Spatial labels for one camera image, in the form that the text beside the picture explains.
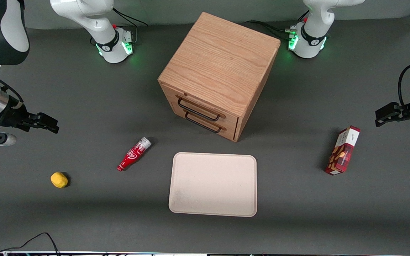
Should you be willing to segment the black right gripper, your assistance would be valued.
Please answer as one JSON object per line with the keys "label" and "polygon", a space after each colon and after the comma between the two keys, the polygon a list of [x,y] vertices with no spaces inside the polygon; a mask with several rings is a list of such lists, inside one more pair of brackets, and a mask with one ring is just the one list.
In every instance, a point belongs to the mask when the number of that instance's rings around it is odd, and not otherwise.
{"label": "black right gripper", "polygon": [[0,119],[0,127],[12,127],[25,132],[28,132],[31,128],[40,128],[55,134],[59,132],[58,121],[55,118],[39,112],[37,119],[32,120],[30,118],[31,113],[27,111],[24,104],[14,108],[16,106],[18,104],[9,103],[5,107]]}

